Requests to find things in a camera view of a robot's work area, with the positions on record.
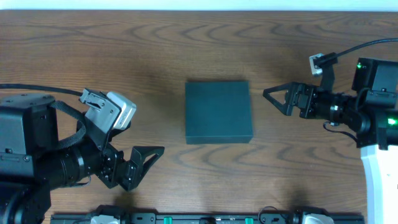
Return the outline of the dark green box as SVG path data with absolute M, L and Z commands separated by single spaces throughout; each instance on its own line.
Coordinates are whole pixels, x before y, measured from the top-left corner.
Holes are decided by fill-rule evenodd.
M 187 144 L 249 143 L 253 138 L 249 82 L 187 82 Z

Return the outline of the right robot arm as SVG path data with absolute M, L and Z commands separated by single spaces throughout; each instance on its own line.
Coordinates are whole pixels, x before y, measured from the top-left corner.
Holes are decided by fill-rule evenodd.
M 397 223 L 397 63 L 359 58 L 351 87 L 356 96 L 349 96 L 333 92 L 337 62 L 332 54 L 314 55 L 318 86 L 291 82 L 267 88 L 263 96 L 286 116 L 297 107 L 303 119 L 347 125 L 361 151 L 368 222 Z

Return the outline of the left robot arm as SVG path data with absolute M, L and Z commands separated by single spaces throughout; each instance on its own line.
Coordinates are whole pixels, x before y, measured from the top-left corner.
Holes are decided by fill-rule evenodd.
M 129 159 L 111 140 L 130 127 L 135 106 L 113 92 L 85 93 L 80 112 L 52 95 L 1 100 L 1 222 L 41 223 L 52 190 L 89 184 L 135 189 L 164 153 L 135 146 Z

